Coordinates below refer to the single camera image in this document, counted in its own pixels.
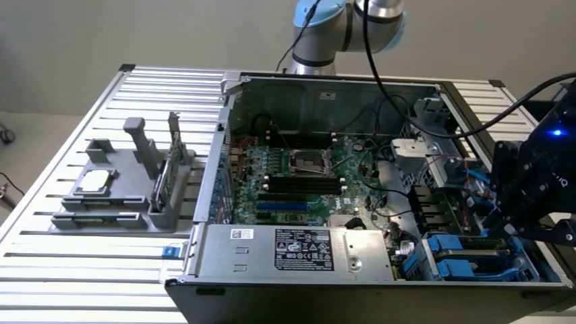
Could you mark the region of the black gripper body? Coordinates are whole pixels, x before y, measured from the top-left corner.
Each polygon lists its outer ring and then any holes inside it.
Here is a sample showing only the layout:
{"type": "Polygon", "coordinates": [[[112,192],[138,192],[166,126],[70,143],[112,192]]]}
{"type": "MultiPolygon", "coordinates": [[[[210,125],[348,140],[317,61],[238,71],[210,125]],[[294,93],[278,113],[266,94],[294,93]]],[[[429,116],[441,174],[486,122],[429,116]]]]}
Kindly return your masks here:
{"type": "Polygon", "coordinates": [[[574,99],[562,98],[521,145],[530,165],[522,181],[521,213],[542,217],[574,212],[574,99]]]}

